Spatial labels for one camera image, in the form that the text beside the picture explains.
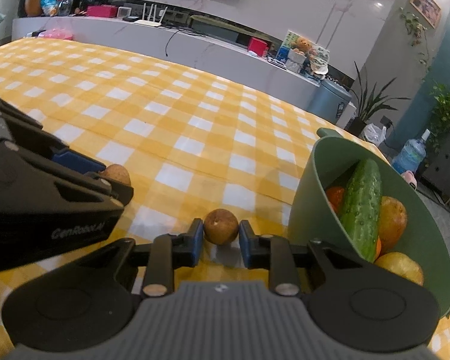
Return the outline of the large orange persimmon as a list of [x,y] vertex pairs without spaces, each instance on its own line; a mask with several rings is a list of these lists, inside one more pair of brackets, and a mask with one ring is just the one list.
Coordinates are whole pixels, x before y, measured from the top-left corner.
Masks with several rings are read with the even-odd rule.
[[342,208],[345,195],[345,188],[342,186],[332,186],[325,191],[328,202],[336,214],[339,214]]

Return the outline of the pink box on counter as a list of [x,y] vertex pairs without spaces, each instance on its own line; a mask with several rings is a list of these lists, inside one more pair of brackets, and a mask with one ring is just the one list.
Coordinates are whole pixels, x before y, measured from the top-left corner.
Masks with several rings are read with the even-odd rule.
[[117,7],[113,5],[88,6],[86,15],[89,17],[115,18],[117,16]]

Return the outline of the brown longan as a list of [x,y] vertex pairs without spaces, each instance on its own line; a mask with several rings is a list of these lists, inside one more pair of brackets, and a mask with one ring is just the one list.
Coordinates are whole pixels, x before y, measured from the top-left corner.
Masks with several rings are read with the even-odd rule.
[[111,164],[105,170],[98,172],[102,177],[107,177],[122,184],[131,185],[130,174],[124,166],[120,164]]
[[235,240],[239,223],[235,215],[225,209],[210,211],[205,217],[205,238],[215,245],[227,245]]

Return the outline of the green colander bowl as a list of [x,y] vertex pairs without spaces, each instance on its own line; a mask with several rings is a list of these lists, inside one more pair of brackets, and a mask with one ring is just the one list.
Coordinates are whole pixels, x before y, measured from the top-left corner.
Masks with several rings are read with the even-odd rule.
[[362,141],[355,143],[336,130],[321,127],[293,199],[288,238],[306,245],[318,239],[339,249],[356,252],[325,190],[337,180],[347,181],[362,159],[374,160],[382,176],[382,192],[398,199],[407,210],[407,228],[394,250],[416,261],[424,273],[424,287],[439,303],[440,315],[450,313],[450,257],[436,222],[417,192],[385,160]]

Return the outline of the potted plant right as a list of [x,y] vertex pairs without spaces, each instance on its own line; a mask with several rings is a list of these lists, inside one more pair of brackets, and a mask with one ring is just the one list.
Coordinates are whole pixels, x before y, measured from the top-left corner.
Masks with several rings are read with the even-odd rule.
[[367,122],[378,111],[397,111],[396,107],[390,105],[392,101],[409,101],[410,97],[405,96],[391,96],[387,90],[396,81],[396,77],[389,80],[382,87],[378,87],[378,83],[369,85],[368,72],[364,69],[359,72],[357,63],[354,63],[354,68],[357,73],[358,89],[351,88],[351,93],[357,100],[356,113],[348,132],[359,137],[360,133],[365,129]]

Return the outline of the green cucumber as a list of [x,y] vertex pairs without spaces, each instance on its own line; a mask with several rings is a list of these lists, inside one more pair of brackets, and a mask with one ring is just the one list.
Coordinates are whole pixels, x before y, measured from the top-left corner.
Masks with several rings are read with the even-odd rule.
[[359,255],[369,262],[376,256],[381,203],[379,166],[370,158],[360,160],[345,188],[339,219]]

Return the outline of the yellow apple lower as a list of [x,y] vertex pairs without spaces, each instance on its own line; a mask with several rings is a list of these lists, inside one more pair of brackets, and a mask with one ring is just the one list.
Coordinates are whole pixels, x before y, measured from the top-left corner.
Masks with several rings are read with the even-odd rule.
[[420,286],[424,284],[424,273],[421,266],[404,253],[383,254],[375,261],[375,264]]

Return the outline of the pink storage box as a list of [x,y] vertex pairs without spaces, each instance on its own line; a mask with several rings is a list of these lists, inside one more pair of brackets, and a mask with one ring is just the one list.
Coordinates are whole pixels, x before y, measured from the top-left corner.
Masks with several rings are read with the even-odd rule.
[[39,38],[73,41],[74,35],[67,29],[47,29],[38,34]]

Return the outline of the blue grey trash bin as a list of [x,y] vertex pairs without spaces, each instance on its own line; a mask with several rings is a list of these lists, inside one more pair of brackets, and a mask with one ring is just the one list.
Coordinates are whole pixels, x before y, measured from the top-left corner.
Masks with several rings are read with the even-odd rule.
[[306,111],[335,125],[351,99],[351,94],[344,87],[332,80],[324,79]]

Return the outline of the yellow checkered tablecloth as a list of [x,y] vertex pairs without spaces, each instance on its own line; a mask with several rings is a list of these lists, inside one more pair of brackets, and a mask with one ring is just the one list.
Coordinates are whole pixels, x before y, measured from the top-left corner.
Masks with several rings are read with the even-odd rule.
[[76,41],[0,47],[0,96],[74,149],[130,172],[135,196],[113,234],[142,240],[218,205],[283,234],[325,125],[213,74]]

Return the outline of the framed picture on wall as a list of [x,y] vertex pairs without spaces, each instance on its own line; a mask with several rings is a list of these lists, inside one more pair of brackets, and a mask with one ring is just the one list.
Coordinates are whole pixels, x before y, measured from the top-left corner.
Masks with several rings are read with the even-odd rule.
[[434,0],[409,0],[410,4],[424,17],[432,28],[439,25],[442,9]]

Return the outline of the teddy bear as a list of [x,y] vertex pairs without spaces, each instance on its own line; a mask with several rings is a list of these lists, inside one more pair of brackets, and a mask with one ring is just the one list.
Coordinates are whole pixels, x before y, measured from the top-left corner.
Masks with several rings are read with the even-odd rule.
[[313,49],[314,45],[307,38],[299,37],[294,41],[292,49],[299,54],[307,55]]

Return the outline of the water jug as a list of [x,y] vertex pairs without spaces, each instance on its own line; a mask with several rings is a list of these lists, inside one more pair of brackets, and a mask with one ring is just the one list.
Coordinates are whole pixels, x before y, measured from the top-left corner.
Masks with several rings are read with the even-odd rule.
[[409,139],[399,154],[393,159],[391,166],[399,174],[410,171],[416,173],[418,167],[426,157],[426,141],[430,130],[426,129],[420,138]]

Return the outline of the yellow apple upper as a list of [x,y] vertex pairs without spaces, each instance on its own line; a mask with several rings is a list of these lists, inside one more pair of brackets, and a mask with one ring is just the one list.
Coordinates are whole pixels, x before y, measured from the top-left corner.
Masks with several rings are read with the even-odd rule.
[[382,197],[380,207],[378,236],[382,243],[382,254],[392,250],[407,228],[407,210],[394,197]]

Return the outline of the white plastic bag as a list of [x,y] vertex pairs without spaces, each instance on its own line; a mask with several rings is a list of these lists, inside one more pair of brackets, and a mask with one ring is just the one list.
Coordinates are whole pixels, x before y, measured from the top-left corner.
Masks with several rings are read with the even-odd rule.
[[365,126],[361,133],[361,136],[365,141],[374,144],[376,147],[379,147],[380,144],[385,141],[386,132],[387,128],[384,125],[379,127],[374,124],[369,124]]

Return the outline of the white wifi router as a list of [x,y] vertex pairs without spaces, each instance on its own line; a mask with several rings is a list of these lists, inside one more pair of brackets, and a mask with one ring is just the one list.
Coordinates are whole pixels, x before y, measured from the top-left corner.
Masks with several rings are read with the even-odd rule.
[[144,25],[148,27],[158,28],[161,27],[164,17],[167,13],[168,7],[160,7],[156,3],[152,3],[148,8],[144,4],[144,9],[142,11],[142,17],[136,20],[136,24]]

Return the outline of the orange tangerine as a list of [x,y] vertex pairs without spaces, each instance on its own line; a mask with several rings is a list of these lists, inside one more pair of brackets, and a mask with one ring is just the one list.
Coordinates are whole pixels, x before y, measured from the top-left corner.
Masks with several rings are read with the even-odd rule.
[[381,241],[380,237],[378,236],[377,240],[376,240],[376,252],[375,252],[374,259],[373,259],[374,262],[380,257],[381,252],[382,252],[382,241]]

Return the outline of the red box on counter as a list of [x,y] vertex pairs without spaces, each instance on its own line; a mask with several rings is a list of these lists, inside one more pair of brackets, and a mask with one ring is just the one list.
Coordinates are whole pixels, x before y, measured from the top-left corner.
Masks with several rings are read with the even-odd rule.
[[268,51],[268,44],[262,39],[252,37],[249,40],[247,51],[255,53],[257,57],[263,57]]

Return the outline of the white marble tv counter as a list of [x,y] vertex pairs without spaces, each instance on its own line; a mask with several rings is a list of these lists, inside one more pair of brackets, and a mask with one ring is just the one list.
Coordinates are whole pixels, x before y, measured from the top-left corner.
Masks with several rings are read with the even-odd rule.
[[39,30],[54,29],[67,30],[75,41],[82,43],[128,50],[209,72],[304,111],[320,90],[313,80],[249,55],[244,48],[184,29],[153,28],[118,19],[34,17],[14,19],[11,38],[17,40]]

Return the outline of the yellow apple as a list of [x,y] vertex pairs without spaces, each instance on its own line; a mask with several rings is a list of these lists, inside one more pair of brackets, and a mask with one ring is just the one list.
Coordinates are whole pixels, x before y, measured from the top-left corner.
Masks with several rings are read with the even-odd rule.
[[382,254],[392,250],[407,228],[407,210],[394,197],[382,197],[380,207],[378,236],[382,243]]
[[375,264],[420,286],[424,284],[424,273],[421,266],[404,253],[383,254],[375,261]]

